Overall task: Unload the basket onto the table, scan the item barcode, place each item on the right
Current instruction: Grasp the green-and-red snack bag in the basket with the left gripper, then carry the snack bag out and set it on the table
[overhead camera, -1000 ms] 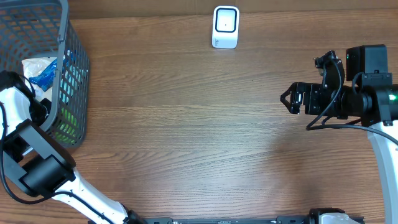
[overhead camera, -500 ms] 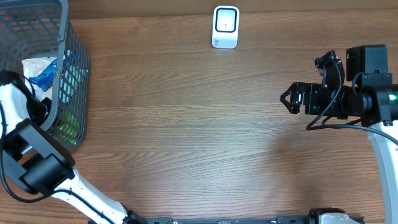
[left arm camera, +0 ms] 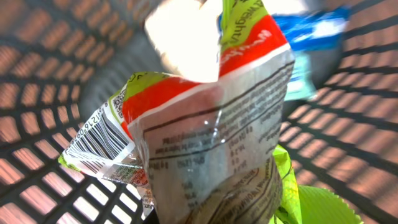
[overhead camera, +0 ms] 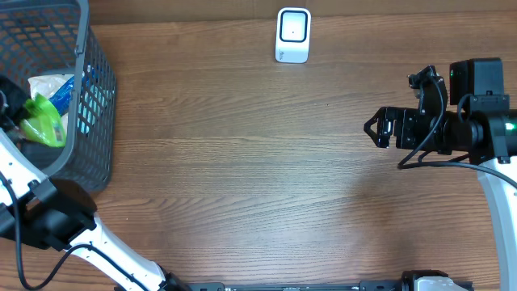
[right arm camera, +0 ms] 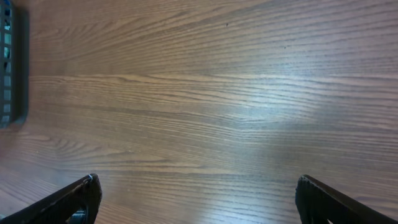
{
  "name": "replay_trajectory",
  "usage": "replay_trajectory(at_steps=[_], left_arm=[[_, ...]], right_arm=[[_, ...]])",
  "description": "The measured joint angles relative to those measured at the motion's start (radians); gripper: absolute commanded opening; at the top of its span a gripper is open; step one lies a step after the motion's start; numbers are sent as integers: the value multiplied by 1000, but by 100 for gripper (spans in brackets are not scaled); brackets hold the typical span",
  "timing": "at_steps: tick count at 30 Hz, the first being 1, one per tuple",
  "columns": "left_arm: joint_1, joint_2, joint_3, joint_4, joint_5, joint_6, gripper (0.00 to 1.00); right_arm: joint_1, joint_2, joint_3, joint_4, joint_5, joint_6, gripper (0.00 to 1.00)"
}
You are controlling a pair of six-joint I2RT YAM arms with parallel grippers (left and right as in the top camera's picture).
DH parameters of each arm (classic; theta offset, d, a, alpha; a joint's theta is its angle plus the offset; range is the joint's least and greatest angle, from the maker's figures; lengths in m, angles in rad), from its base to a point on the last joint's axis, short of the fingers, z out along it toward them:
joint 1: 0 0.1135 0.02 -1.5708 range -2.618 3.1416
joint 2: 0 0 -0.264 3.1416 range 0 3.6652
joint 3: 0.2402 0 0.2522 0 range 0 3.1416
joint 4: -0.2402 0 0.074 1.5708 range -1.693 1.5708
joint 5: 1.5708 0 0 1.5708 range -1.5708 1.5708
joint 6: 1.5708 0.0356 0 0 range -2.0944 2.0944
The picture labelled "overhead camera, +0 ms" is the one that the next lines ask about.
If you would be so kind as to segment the blue snack bar wrapper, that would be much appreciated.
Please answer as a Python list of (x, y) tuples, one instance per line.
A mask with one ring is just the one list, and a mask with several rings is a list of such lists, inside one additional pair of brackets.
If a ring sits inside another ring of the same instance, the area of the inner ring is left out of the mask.
[(73, 74), (53, 74), (48, 77), (48, 84), (51, 88), (49, 101), (57, 109), (60, 116), (64, 116), (68, 113), (72, 101), (75, 77)]

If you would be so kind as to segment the green snack packet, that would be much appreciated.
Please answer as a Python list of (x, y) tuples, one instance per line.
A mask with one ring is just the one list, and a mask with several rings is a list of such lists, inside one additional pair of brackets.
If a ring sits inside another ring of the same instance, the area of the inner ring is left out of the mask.
[(19, 127), (27, 140), (53, 148), (65, 146), (66, 132), (61, 115), (47, 98), (36, 94), (36, 97), (28, 99), (23, 107), (28, 117), (20, 121)]

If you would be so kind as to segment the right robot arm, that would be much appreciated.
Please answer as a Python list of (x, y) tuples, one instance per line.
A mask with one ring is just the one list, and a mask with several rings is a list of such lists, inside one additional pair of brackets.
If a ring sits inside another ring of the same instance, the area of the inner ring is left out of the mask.
[(379, 148), (396, 138), (408, 150), (398, 169), (460, 167), (476, 171), (487, 200), (500, 288), (516, 288), (516, 111), (504, 89), (502, 60), (449, 66), (446, 85), (433, 65), (408, 77), (416, 108), (382, 107), (364, 132)]

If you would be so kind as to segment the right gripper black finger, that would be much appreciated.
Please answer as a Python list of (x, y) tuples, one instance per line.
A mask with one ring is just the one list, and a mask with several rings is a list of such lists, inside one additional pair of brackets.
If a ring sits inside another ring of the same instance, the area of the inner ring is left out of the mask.
[(364, 132), (372, 139), (376, 147), (389, 148), (390, 121), (369, 120), (364, 124)]
[(398, 108), (396, 107), (382, 107), (369, 120), (369, 124), (387, 124), (394, 121), (398, 116)]

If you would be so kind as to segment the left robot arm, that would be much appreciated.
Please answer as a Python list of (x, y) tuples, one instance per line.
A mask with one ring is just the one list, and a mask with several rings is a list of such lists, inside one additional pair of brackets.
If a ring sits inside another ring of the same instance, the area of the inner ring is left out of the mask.
[[(119, 290), (186, 290), (177, 276), (138, 255), (96, 213), (89, 194), (73, 180), (45, 175), (1, 134), (1, 236), (15, 242), (22, 286), (42, 289), (71, 256), (84, 259), (118, 284)], [(44, 281), (30, 285), (23, 268), (24, 245), (62, 251)]]

